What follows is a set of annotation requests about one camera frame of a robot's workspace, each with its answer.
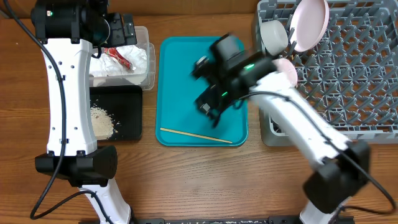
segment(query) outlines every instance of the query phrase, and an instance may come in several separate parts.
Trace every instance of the brown wood surface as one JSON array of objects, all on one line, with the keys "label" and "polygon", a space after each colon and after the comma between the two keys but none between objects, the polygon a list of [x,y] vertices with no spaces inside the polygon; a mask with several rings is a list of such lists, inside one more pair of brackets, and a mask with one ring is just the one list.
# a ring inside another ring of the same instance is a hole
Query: brown wood surface
[{"label": "brown wood surface", "polygon": [[[251,46],[252,14],[142,16],[156,56],[170,36],[234,32]],[[32,28],[29,21],[24,21]],[[43,220],[29,213],[49,177],[35,171],[49,134],[47,75],[39,48],[11,20],[0,21],[0,223],[76,223],[96,218],[78,197]],[[138,218],[260,218],[298,214],[307,199],[302,184],[312,173],[295,147],[267,147],[261,141],[257,108],[249,105],[249,137],[236,148],[164,147],[155,137],[157,83],[144,93],[143,135],[117,142],[116,174],[121,193]],[[398,146],[373,145],[372,175],[398,199]],[[39,210],[76,192],[56,180]],[[350,202],[387,209],[386,199],[368,185]],[[398,216],[350,212],[357,223],[398,223]]]}]

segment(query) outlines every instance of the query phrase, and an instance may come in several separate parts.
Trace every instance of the plastic bin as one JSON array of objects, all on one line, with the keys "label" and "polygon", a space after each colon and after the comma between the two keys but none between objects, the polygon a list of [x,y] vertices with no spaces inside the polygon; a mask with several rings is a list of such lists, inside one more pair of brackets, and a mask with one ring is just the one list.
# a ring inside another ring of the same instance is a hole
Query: plastic bin
[{"label": "plastic bin", "polygon": [[[330,20],[320,43],[302,54],[293,53],[291,45],[282,53],[283,57],[293,56],[297,89],[323,118],[350,139],[398,143],[398,2],[327,1]],[[290,35],[289,24],[299,3],[259,2],[252,27],[255,48],[264,51],[259,33],[262,22],[277,19]],[[264,144],[292,145],[266,111],[260,110],[260,122]]]},{"label": "plastic bin", "polygon": [[90,87],[97,86],[121,86],[139,85],[143,90],[151,90],[155,84],[155,48],[149,42],[148,30],[144,26],[136,26],[137,44],[136,47],[146,50],[147,68],[144,73],[133,75],[116,75],[108,77],[92,77],[90,75]]}]

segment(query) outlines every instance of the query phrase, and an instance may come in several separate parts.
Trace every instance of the white cup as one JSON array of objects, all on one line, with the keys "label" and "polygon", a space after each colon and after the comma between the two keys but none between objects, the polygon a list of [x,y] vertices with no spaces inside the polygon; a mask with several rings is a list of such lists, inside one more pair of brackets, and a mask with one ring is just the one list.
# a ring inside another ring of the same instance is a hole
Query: white cup
[{"label": "white cup", "polygon": [[260,25],[262,43],[272,55],[280,54],[287,47],[287,34],[285,27],[277,20],[263,22]]}]

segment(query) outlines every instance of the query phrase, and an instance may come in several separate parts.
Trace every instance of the clear plastic container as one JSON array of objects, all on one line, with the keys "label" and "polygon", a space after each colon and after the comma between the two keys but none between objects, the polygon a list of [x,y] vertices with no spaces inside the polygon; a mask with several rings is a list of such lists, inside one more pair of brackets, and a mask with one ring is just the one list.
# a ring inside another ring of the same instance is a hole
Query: clear plastic container
[{"label": "clear plastic container", "polygon": [[147,55],[147,68],[144,73],[133,75],[114,75],[93,77],[90,75],[90,87],[139,85],[143,90],[151,90],[155,84],[156,59],[154,45],[149,42],[148,30],[144,26],[136,26],[136,47],[144,49]]}]

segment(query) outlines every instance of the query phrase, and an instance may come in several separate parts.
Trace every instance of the red object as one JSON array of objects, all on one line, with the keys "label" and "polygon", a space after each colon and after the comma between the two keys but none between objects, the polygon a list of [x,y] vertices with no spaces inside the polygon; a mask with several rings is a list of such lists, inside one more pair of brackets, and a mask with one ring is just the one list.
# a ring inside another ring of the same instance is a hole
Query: red object
[{"label": "red object", "polygon": [[125,59],[119,52],[118,50],[116,50],[116,48],[112,47],[112,48],[105,48],[105,53],[109,56],[111,56],[112,58],[116,58],[116,60],[123,66],[125,66],[127,69],[131,69],[131,63]]}]

